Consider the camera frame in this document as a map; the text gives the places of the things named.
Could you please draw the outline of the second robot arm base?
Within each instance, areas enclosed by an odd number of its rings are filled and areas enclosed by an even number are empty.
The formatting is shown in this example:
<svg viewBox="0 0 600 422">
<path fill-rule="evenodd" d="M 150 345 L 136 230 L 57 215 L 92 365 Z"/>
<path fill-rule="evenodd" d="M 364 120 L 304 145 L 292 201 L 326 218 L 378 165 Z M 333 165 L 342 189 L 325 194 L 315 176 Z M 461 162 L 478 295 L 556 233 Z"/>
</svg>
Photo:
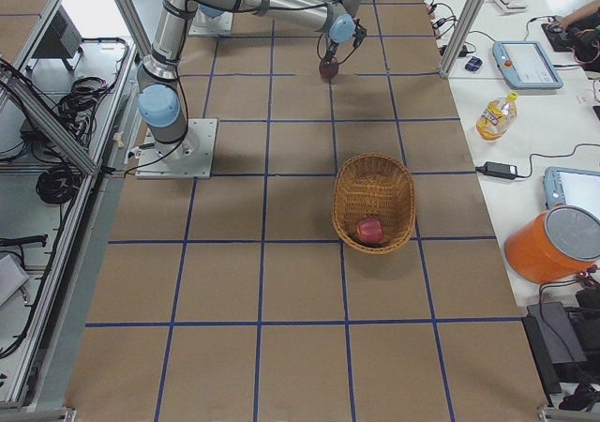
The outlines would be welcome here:
<svg viewBox="0 0 600 422">
<path fill-rule="evenodd" d="M 217 24 L 220 22 L 224 14 L 225 12 L 223 10 L 198 5 L 193 23 L 197 26 Z"/>
</svg>

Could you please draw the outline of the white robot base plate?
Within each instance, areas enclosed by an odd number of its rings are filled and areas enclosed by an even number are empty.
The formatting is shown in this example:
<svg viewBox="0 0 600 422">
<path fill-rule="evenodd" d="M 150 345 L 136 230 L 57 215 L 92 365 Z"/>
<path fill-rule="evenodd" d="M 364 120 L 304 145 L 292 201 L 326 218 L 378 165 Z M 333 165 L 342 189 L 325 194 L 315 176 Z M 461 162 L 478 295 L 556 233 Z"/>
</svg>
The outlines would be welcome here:
<svg viewBox="0 0 600 422">
<path fill-rule="evenodd" d="M 211 176 L 218 121 L 216 118 L 190 119 L 187 137 L 182 143 L 168 146 L 157 143 L 148 128 L 145 143 L 152 146 L 139 155 L 140 179 L 206 179 Z"/>
</svg>

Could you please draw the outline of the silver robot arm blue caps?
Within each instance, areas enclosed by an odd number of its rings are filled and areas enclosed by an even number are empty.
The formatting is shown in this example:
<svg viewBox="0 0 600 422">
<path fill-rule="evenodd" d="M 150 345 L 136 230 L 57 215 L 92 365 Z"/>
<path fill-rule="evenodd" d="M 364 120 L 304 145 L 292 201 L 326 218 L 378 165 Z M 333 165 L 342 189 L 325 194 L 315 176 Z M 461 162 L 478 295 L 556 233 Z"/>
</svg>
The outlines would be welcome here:
<svg viewBox="0 0 600 422">
<path fill-rule="evenodd" d="M 138 108 L 155 139 L 160 158 L 185 155 L 194 147 L 177 89 L 178 66 L 196 13 L 210 17 L 250 13 L 281 19 L 326 36 L 327 50 L 319 64 L 324 78 L 338 74 L 338 46 L 350 41 L 358 48 L 366 36 L 357 12 L 363 0 L 163 0 L 151 52 L 138 69 Z"/>
</svg>

